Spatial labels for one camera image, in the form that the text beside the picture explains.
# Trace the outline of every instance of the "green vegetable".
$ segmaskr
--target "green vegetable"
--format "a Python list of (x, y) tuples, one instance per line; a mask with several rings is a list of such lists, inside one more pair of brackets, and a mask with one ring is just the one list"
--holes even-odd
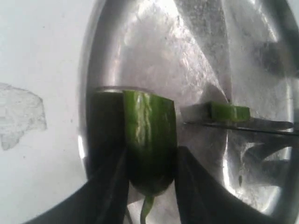
[(174, 102), (140, 91), (124, 91), (128, 176), (145, 195), (140, 222), (172, 183), (177, 153)]
[(210, 102), (211, 118), (215, 121), (242, 122), (250, 119), (250, 109), (244, 106)]

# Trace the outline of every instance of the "gray smudge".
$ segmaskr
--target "gray smudge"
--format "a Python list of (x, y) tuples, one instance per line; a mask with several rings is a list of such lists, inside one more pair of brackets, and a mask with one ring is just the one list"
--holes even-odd
[(30, 91), (0, 83), (0, 140), (3, 150), (30, 130), (47, 129), (43, 100)]

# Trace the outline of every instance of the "metal bowl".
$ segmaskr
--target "metal bowl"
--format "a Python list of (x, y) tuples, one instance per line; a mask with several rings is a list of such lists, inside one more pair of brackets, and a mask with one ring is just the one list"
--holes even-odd
[[(283, 223), (295, 223), (299, 153), (293, 140), (186, 126), (179, 108), (207, 100), (232, 102), (250, 107), (253, 117), (296, 127), (298, 34), (285, 0), (99, 1), (87, 33), (80, 87), (80, 156), (87, 175), (121, 139), (109, 130), (112, 118), (92, 116), (101, 111), (92, 100), (95, 91), (146, 89), (175, 101), (179, 144), (189, 147), (230, 193)], [(131, 188), (133, 223), (141, 199)], [(156, 200), (148, 223), (180, 223), (173, 185)]]

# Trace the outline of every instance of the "white surface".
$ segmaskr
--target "white surface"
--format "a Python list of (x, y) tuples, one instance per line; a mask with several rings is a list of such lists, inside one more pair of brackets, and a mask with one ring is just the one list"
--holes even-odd
[[(43, 99), (47, 130), (0, 149), (0, 223), (22, 223), (85, 182), (78, 154), (78, 63), (96, 0), (0, 0), (0, 83)], [(299, 22), (299, 2), (289, 0)]]

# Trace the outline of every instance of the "stain on wall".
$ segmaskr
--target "stain on wall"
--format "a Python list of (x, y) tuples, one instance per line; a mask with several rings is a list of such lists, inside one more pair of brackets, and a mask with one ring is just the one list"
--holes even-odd
[(30, 130), (46, 130), (43, 99), (36, 94), (0, 83), (0, 141), (3, 150), (19, 143)]

